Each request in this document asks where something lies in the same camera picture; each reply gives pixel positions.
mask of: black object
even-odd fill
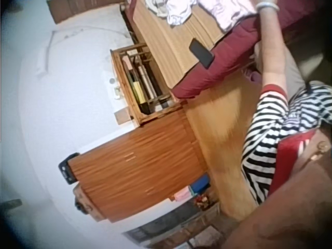
[[[126,232],[125,235],[138,243],[151,240],[177,226],[183,226],[200,212],[201,210],[195,205],[194,199],[192,198],[152,222]]]
[[[3,203],[0,204],[0,208],[2,212],[7,212],[9,210],[18,208],[19,206],[21,206],[22,200],[21,199],[13,199],[10,201],[5,201]]]
[[[312,88],[309,82],[306,81],[307,94],[312,94]]]
[[[15,249],[29,249],[27,241],[21,238],[14,227],[13,223],[9,221],[6,214],[0,210],[0,229],[1,229],[1,243],[5,248]]]
[[[84,208],[84,206],[82,205],[82,203],[80,203],[77,200],[77,197],[75,197],[75,207],[77,208],[77,210],[81,211],[84,214],[89,214],[88,211]]]
[[[64,179],[67,181],[68,184],[73,184],[73,183],[77,182],[77,179],[74,176],[74,173],[68,164],[69,160],[71,160],[77,156],[79,156],[79,153],[73,153],[70,156],[68,156],[66,159],[64,159],[62,162],[59,163],[59,170],[61,171]]]
[[[140,111],[142,113],[144,113],[145,115],[150,115],[151,114],[149,104],[147,102],[139,104],[139,107],[140,107]]]
[[[192,39],[189,50],[202,63],[205,69],[208,69],[214,60],[214,55],[207,50],[197,39]]]
[[[148,62],[145,62],[145,63],[143,63],[143,64],[144,64],[144,66],[145,66],[146,72],[147,72],[147,74],[148,74],[148,76],[149,76],[149,78],[150,78],[151,84],[152,84],[152,86],[153,86],[153,88],[154,88],[154,90],[155,90],[157,96],[162,96],[163,93],[162,93],[162,91],[161,91],[161,89],[160,89],[160,86],[159,86],[159,84],[158,84],[158,82],[157,82],[157,79],[155,78],[155,75],[154,75],[154,73],[153,73],[153,71],[152,71],[152,69],[151,69],[149,63],[148,63]],[[159,100],[159,103],[160,103],[160,105],[161,105],[161,107],[162,107],[163,109],[169,107],[169,106],[168,106],[168,103],[167,103],[167,100]]]

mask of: hand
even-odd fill
[[[261,2],[277,4],[278,0],[254,0],[254,2],[256,2],[256,4],[259,4]]]

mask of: woman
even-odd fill
[[[319,81],[306,86],[285,48],[275,3],[258,1],[262,41],[255,51],[259,69],[262,58],[262,94],[242,156],[242,173],[257,204],[287,181],[314,130],[332,123],[332,89]]]
[[[309,247],[326,232],[332,238],[332,89],[305,85],[285,49],[276,1],[258,1],[257,9],[263,88],[242,173],[260,206],[223,248]]]

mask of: smartphone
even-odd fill
[[[189,50],[195,55],[200,63],[208,69],[214,60],[214,55],[205,48],[196,38],[192,39]]]

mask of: maroon bedsheet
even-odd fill
[[[279,21],[283,31],[316,12],[320,3],[318,0],[279,0]],[[254,45],[259,40],[259,18],[243,20],[212,49],[215,59],[210,68],[206,70],[200,63],[195,65],[172,89],[173,94],[179,99],[193,98],[202,90],[220,83],[227,75],[249,62]]]

